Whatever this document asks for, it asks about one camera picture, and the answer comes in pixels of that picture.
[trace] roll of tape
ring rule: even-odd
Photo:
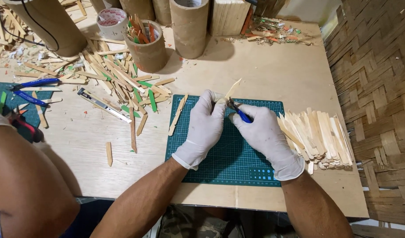
[[[119,8],[107,8],[99,12],[97,24],[100,36],[110,40],[123,40],[123,32],[127,28],[127,15]]]

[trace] woven bamboo wall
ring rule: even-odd
[[[405,224],[405,0],[344,0],[337,13],[325,47],[369,214]]]

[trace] cutting mat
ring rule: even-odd
[[[7,99],[6,103],[3,109],[3,115],[6,115],[11,109],[15,108],[17,105],[22,105],[25,103],[28,103],[26,100],[22,99],[19,96],[14,96],[14,94],[10,91],[7,90],[7,86],[11,85],[17,85],[15,83],[0,83],[0,101],[1,101],[1,95],[4,92],[7,94]],[[25,91],[25,93],[32,95],[32,91]],[[37,91],[36,95],[38,96],[38,99],[50,99],[52,97],[52,91]],[[36,110],[36,106],[32,103],[24,107],[22,110],[26,110],[25,113],[23,113],[23,116],[26,119],[26,122],[29,124],[38,127],[40,124],[40,119]],[[29,131],[26,128],[19,128],[17,130],[20,135],[22,135],[26,140],[32,141],[32,138],[30,136]]]
[[[177,107],[184,95],[174,95],[170,124]],[[189,96],[183,107],[173,136],[167,139],[166,160],[185,142],[188,134],[190,110],[195,106],[199,96]],[[237,104],[249,104],[268,107],[270,110],[284,114],[283,103],[278,101],[233,99]],[[197,171],[190,170],[182,182],[209,183],[221,185],[280,187],[280,182],[273,177],[274,170],[265,157],[254,150],[241,136],[237,128],[227,118],[226,109],[223,133],[218,143],[210,149],[207,157]]]

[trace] plywood table surface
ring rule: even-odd
[[[96,26],[90,21],[94,19],[92,14],[78,23],[81,30],[95,30]],[[172,56],[157,75],[161,79],[177,78],[167,86],[174,94],[189,95],[200,95],[204,89],[225,94],[242,78],[234,97],[283,101],[285,110],[296,113],[307,107],[329,115],[337,113],[344,125],[317,25],[292,23],[292,26],[316,36],[317,46],[262,46],[246,40],[232,43],[220,37],[207,37],[204,55],[184,62],[173,51],[172,30],[165,28],[166,47]],[[15,65],[17,63],[8,69],[8,74],[5,74],[7,69],[0,68],[0,81],[13,82]],[[146,73],[138,72],[138,76],[142,75]],[[138,153],[135,154],[130,152],[129,124],[93,108],[76,94],[77,91],[72,91],[73,87],[60,85],[63,92],[54,93],[53,97],[62,97],[63,101],[51,104],[45,113],[49,124],[48,129],[43,129],[46,140],[65,162],[57,163],[65,178],[70,184],[77,181],[75,195],[117,198],[163,163],[172,104],[158,103],[160,112],[149,112],[142,134],[136,138]],[[100,86],[83,87],[100,98],[109,98]],[[105,143],[108,141],[113,152],[112,167],[107,165]],[[66,173],[68,168],[73,173]],[[349,171],[319,169],[314,172],[314,179],[346,216],[368,217],[356,165]],[[172,203],[286,211],[282,189],[270,187],[183,183]]]

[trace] blue pliers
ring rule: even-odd
[[[233,101],[233,99],[230,98],[229,102],[230,102],[231,106],[233,107],[233,109],[236,111],[236,113],[239,114],[242,121],[244,121],[246,123],[252,123],[253,122],[253,119],[251,117],[249,117],[248,115],[243,113],[243,111],[239,110],[239,108],[237,108],[237,106],[236,106],[235,102]]]
[[[47,84],[54,84],[54,83],[58,83],[58,82],[60,82],[60,80],[57,78],[44,78],[44,79],[38,79],[38,80],[34,80],[31,82],[22,83],[22,84],[18,84],[18,85],[12,85],[12,86],[9,86],[9,88],[7,90],[12,91],[15,95],[20,96],[22,99],[24,99],[32,104],[36,104],[36,105],[45,107],[46,105],[48,105],[48,103],[43,102],[34,97],[31,97],[30,95],[28,95],[24,91],[21,91],[20,89],[24,89],[24,88],[28,88],[28,87],[35,87],[35,86],[43,86],[43,85],[47,85]]]

